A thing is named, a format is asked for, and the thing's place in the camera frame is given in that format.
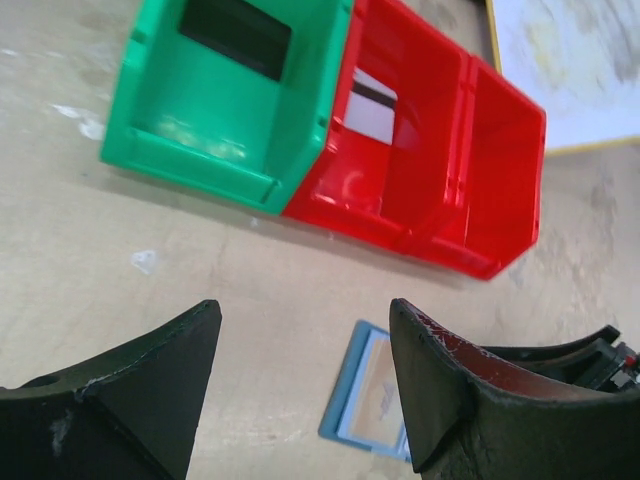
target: blue card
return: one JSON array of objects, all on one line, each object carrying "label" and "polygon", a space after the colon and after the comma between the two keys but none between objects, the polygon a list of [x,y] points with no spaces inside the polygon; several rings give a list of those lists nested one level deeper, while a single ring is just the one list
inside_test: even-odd
[{"label": "blue card", "polygon": [[319,434],[410,461],[391,341],[384,330],[357,323]]}]

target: red plastic bin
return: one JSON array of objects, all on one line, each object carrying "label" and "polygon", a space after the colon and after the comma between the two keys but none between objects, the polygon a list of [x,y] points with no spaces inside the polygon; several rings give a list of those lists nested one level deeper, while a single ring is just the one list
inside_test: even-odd
[{"label": "red plastic bin", "polygon": [[[464,206],[469,55],[398,0],[356,0],[326,146],[283,215],[400,253]],[[356,68],[397,94],[391,144],[345,126]]]},{"label": "red plastic bin", "polygon": [[483,60],[471,65],[465,207],[436,235],[417,240],[411,254],[488,280],[538,239],[546,116]]}]

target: table surface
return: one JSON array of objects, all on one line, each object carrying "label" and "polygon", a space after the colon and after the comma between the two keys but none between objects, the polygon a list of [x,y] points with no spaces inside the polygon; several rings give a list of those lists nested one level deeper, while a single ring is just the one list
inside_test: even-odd
[{"label": "table surface", "polygon": [[[413,1],[487,55],[475,4]],[[0,4],[0,384],[126,342],[204,298],[223,328],[189,478],[414,478],[317,427],[359,318],[405,297],[480,344],[618,326],[640,347],[640,151],[554,157],[538,246],[490,283],[98,162],[135,0]],[[135,252],[153,250],[143,273]]]}]

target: green plastic bin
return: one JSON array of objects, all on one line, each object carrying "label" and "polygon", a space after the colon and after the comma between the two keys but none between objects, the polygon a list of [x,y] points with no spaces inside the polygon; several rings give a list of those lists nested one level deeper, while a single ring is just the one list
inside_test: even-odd
[{"label": "green plastic bin", "polygon": [[146,0],[102,159],[280,214],[324,147],[352,4]]}]

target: beige tabletop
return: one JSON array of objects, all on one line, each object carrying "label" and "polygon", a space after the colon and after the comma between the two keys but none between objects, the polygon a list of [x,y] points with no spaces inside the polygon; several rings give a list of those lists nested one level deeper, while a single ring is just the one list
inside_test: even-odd
[{"label": "beige tabletop", "polygon": [[[487,55],[466,0],[410,2]],[[545,165],[538,246],[490,283],[415,265],[98,162],[136,0],[0,2],[0,384],[89,358],[218,299],[189,478],[414,478],[317,428],[355,322],[406,297],[480,344],[618,326],[640,348],[640,151]],[[148,273],[132,265],[154,251]]]}]

